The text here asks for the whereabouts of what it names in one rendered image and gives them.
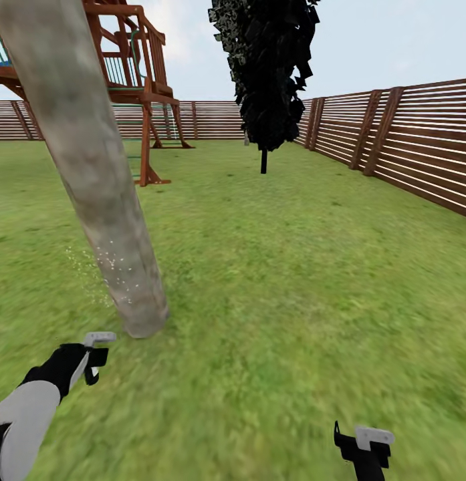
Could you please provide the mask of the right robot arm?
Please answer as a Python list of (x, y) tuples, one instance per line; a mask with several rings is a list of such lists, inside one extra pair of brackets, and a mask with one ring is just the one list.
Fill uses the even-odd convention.
[(355, 466), (358, 481), (385, 481), (382, 467), (388, 468), (389, 445), (394, 443), (391, 431), (380, 428), (355, 426), (355, 437), (341, 435), (334, 429), (335, 446), (341, 448), (342, 457)]

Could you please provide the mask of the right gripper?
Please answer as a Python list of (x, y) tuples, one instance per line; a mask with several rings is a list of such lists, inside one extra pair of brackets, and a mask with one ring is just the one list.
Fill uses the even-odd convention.
[(355, 472), (361, 465), (371, 465), (383, 474), (382, 467), (388, 468), (388, 457), (390, 456), (389, 444), (370, 442), (371, 451), (358, 449), (355, 437), (341, 435), (337, 426), (334, 429), (335, 446), (341, 448), (342, 457), (351, 460), (355, 466)]

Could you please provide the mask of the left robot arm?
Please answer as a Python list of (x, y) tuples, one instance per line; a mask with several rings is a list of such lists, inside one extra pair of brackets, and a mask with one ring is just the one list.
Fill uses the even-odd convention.
[(113, 332), (87, 332), (82, 343), (61, 344), (41, 367), (0, 403), (0, 481), (24, 481), (41, 448), (57, 407), (88, 366), (106, 364)]

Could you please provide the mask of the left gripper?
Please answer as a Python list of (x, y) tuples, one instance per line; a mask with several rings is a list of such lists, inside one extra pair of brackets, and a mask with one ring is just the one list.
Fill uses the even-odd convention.
[(88, 348), (90, 352), (90, 360), (88, 361), (88, 367), (102, 367), (106, 364), (106, 358), (108, 357), (108, 348)]

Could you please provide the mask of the pesticide atomizer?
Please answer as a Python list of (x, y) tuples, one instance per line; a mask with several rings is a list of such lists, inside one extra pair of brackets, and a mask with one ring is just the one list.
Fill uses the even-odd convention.
[(99, 373), (98, 373), (98, 367), (89, 368), (87, 366), (84, 369), (84, 375), (85, 375), (85, 379), (86, 379), (86, 384), (88, 384), (88, 385), (94, 385), (100, 379), (100, 376), (99, 376)]

